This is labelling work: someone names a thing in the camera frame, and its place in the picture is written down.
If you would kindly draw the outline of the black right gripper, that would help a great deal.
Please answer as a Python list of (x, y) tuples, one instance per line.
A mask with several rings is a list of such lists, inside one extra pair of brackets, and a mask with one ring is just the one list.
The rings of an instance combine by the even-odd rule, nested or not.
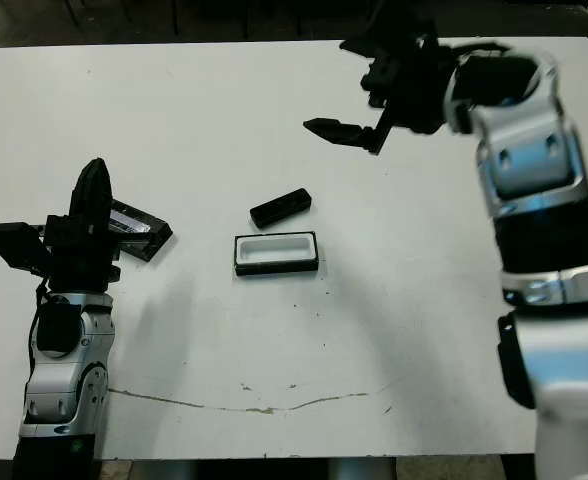
[(431, 135), (444, 124), (443, 100), (454, 61), (452, 49), (437, 36), (368, 30), (343, 40), (339, 48), (370, 60), (361, 87), (381, 116), (373, 127), (314, 118), (303, 122), (307, 130), (332, 144), (378, 154), (394, 128)]

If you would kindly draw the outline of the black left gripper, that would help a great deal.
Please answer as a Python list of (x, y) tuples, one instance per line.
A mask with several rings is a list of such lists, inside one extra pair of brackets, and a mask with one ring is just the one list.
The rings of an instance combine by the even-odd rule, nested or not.
[[(92, 220), (92, 180), (95, 163), (95, 220)], [(50, 248), (49, 287), (54, 292), (104, 293), (120, 280), (113, 264), (115, 237), (109, 231), (112, 205), (110, 174), (102, 158), (83, 167), (72, 191), (69, 216), (49, 215), (44, 245)]]

